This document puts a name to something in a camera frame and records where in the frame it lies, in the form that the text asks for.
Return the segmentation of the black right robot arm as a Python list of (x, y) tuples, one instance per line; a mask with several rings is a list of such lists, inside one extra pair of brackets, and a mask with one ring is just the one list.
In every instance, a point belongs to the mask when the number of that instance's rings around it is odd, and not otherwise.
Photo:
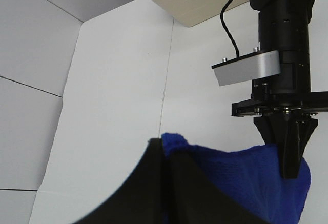
[(308, 25), (315, 0), (250, 0), (258, 11), (262, 56), (275, 52), (279, 73), (252, 80), (248, 100), (232, 104), (232, 115), (253, 116), (266, 144), (275, 144), (280, 175), (297, 178), (305, 147), (327, 93), (311, 91)]

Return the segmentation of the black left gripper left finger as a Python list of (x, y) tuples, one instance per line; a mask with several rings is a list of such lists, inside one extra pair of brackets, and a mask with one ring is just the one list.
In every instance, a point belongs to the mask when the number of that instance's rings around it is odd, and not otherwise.
[(153, 138), (125, 182), (77, 223), (162, 223), (162, 175), (162, 141)]

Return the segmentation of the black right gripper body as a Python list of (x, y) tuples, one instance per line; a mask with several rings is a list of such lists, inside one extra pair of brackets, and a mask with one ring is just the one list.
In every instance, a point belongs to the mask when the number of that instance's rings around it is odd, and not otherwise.
[(327, 112), (327, 92), (311, 91), (309, 54), (280, 51), (279, 59), (280, 73), (252, 80), (251, 98), (233, 103), (232, 116)]

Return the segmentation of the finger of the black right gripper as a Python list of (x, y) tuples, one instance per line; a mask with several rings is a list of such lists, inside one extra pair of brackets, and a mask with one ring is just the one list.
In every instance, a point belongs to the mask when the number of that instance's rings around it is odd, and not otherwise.
[(297, 178), (305, 148), (318, 126), (318, 120), (302, 114), (279, 117), (277, 147), (282, 178)]
[(278, 152), (284, 152), (285, 121), (283, 116), (254, 117), (253, 122), (266, 145), (275, 144)]

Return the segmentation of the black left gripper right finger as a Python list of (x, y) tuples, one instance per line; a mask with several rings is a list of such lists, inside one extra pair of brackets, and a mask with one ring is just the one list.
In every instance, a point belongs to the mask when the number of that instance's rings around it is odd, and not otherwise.
[(266, 223), (226, 196), (187, 152), (169, 156), (169, 223)]

